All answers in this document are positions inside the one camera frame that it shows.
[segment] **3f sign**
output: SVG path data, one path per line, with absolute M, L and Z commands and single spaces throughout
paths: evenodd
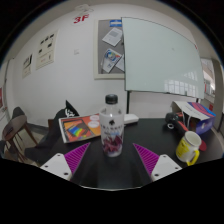
M 84 16 L 82 16 L 82 17 L 76 17 L 74 23 L 79 23 L 79 22 L 81 22 L 81 21 L 84 21 L 84 20 L 85 20 L 86 18 L 88 18 L 88 17 L 89 17 L 89 15 L 84 15 Z

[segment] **mug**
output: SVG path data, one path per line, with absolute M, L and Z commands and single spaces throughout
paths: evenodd
M 195 164 L 200 155 L 198 149 L 201 143 L 202 141 L 198 134 L 193 131 L 186 131 L 177 146 L 177 158 L 187 163 L 188 166 Z

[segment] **whiteboard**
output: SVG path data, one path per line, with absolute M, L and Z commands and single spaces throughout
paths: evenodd
M 179 33 L 135 18 L 122 18 L 125 90 L 204 98 L 198 49 Z

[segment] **bulletin board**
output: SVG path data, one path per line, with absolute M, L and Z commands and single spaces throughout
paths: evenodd
M 112 51 L 117 52 L 121 56 L 124 55 L 124 45 L 122 39 L 117 43 L 116 46 L 112 46 L 111 44 L 102 40 L 113 28 L 119 29 L 123 32 L 122 26 L 111 26 L 111 21 L 113 20 L 120 19 L 105 19 L 94 21 L 94 79 L 124 79 L 124 71 L 116 67 L 116 65 L 118 66 L 119 61 L 110 70 L 110 72 L 106 72 L 105 70 L 101 69 L 101 62 L 107 49 L 111 49 Z

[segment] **poster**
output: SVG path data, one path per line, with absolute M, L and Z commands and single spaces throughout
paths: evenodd
M 23 62 L 23 78 L 31 73 L 32 54 Z
M 99 114 L 60 118 L 59 126 L 64 143 L 82 141 L 101 135 Z
M 39 42 L 37 51 L 37 64 L 36 69 L 54 62 L 55 42 L 57 32 L 49 33 L 43 37 Z

